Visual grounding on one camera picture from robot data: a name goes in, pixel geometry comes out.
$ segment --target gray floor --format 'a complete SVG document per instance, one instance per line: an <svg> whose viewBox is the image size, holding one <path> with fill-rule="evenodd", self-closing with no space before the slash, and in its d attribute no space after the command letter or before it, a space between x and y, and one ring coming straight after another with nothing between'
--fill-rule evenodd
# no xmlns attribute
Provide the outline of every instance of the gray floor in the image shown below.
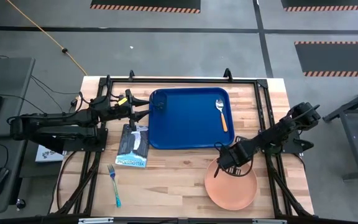
<svg viewBox="0 0 358 224"><path fill-rule="evenodd" d="M16 0L41 26L256 29L251 0L202 0L200 15L157 12L98 11L90 1ZM259 0L265 29L358 30L358 11L285 12L280 0ZM0 0L0 26L30 26ZM235 77L266 77L258 34L164 32L51 32L90 75L220 77L226 67ZM358 78L304 77L294 41L358 40L358 35L266 35L275 78L284 78L291 105L320 104L326 115L358 94ZM34 57L33 75L55 90L78 91L82 74L40 32L0 31L0 54ZM68 110L71 96L53 95ZM34 83L26 98L47 112L59 112ZM23 113L34 112L25 104ZM302 138L315 147L305 153L306 174L314 211L324 218L358 221L358 180L344 183L341 176L355 172L356 164L342 124L320 122ZM1 217L46 214L55 178L29 179L21 190L29 206L9 208Z"/></svg>

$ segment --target orange striped tape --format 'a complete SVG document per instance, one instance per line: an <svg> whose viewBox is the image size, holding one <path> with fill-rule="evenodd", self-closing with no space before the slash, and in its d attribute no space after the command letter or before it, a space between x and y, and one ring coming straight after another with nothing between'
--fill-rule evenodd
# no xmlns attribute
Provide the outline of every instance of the orange striped tape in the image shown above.
<svg viewBox="0 0 358 224"><path fill-rule="evenodd" d="M296 41L297 44L358 44L358 41Z"/></svg>
<svg viewBox="0 0 358 224"><path fill-rule="evenodd" d="M317 71L303 72L306 77L358 77L358 72Z"/></svg>
<svg viewBox="0 0 358 224"><path fill-rule="evenodd" d="M115 5L91 5L91 9L108 10L127 10L127 11L147 11L147 12L182 12L182 13L200 13L199 9L175 8L175 7L147 7L147 6L115 6Z"/></svg>
<svg viewBox="0 0 358 224"><path fill-rule="evenodd" d="M298 6L285 7L287 12L307 12L307 11L348 11L358 10L358 6Z"/></svg>

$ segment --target black floor mat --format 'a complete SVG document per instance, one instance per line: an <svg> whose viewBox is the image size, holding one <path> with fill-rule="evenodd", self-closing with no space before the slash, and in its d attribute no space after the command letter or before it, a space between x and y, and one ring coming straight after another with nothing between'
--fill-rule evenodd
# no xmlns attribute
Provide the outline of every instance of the black floor mat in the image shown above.
<svg viewBox="0 0 358 224"><path fill-rule="evenodd" d="M281 0L288 12L358 10L358 0Z"/></svg>
<svg viewBox="0 0 358 224"><path fill-rule="evenodd" d="M358 77L358 41L297 41L295 48L307 77Z"/></svg>
<svg viewBox="0 0 358 224"><path fill-rule="evenodd" d="M92 0L91 9L200 13L201 0Z"/></svg>

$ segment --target blue plastic tray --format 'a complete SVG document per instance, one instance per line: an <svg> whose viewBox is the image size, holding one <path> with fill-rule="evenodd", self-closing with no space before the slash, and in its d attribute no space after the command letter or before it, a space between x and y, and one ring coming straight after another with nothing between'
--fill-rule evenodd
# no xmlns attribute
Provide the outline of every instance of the blue plastic tray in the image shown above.
<svg viewBox="0 0 358 224"><path fill-rule="evenodd" d="M223 100L227 132L217 99ZM234 127L228 93L222 88L155 90L150 95L149 143L156 149L191 149L230 145Z"/></svg>

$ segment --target wooden tabletop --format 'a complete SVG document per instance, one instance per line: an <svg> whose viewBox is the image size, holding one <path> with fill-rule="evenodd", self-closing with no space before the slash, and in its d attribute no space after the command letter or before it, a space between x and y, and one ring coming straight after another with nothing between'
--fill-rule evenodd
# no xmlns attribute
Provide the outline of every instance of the wooden tabletop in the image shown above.
<svg viewBox="0 0 358 224"><path fill-rule="evenodd" d="M96 96L100 77L84 77L81 91L89 100ZM275 121L290 109L283 79L267 79ZM188 88L217 86L230 96L232 117L236 136L252 138L259 128L254 87L250 84L169 84L169 83L114 83L113 94L132 94L148 100L159 88ZM261 97L265 109L264 94ZM136 108L146 110L148 105ZM148 116L140 125L148 125ZM239 211L224 210L212 202L204 187L204 175L208 164L218 156L215 149L158 150L150 149L145 169L115 165L122 126L127 119L107 122L109 129L106 150L102 153L98 179L94 193L92 216L94 217L188 217L188 218L272 218L273 207L270 196L266 163L261 153L255 155L254 171L258 180L255 200ZM78 152L68 162L60 184L60 205L73 193L80 179L83 152ZM108 164L115 165L116 181L122 207L116 207L112 181L108 175ZM313 207L302 163L291 154L283 154L287 185L306 211ZM85 206L88 188L85 189L82 207ZM280 208L284 212L281 190L277 190ZM51 212L57 210L56 200Z"/></svg>

